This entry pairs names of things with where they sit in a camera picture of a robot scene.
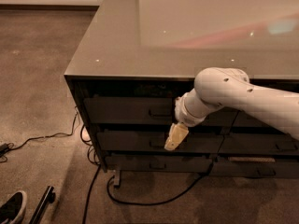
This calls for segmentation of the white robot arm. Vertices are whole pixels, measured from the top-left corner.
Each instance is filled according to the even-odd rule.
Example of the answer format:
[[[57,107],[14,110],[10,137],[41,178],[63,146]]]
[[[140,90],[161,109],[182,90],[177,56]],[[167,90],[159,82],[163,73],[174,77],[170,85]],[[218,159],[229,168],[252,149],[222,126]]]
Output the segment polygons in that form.
[[[191,127],[224,107],[243,111],[299,139],[298,93],[253,85],[240,69],[211,67],[199,72],[193,89],[175,101],[176,121],[170,127],[164,148],[175,150]]]

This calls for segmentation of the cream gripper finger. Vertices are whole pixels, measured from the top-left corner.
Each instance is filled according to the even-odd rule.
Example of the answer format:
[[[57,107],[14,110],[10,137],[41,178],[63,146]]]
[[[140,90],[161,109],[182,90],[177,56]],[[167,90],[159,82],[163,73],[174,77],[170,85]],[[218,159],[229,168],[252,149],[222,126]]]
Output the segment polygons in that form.
[[[168,151],[175,150],[183,142],[188,133],[189,130],[183,123],[173,123],[170,127],[164,148]]]

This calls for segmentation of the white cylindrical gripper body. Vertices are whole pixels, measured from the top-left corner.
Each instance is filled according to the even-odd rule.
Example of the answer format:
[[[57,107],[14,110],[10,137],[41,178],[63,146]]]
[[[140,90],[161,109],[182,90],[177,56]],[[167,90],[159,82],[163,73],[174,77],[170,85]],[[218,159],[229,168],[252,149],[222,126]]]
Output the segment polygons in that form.
[[[201,122],[204,118],[197,118],[189,113],[185,107],[187,94],[184,94],[182,97],[179,97],[175,101],[175,118],[178,123],[184,124],[186,127],[195,127]]]

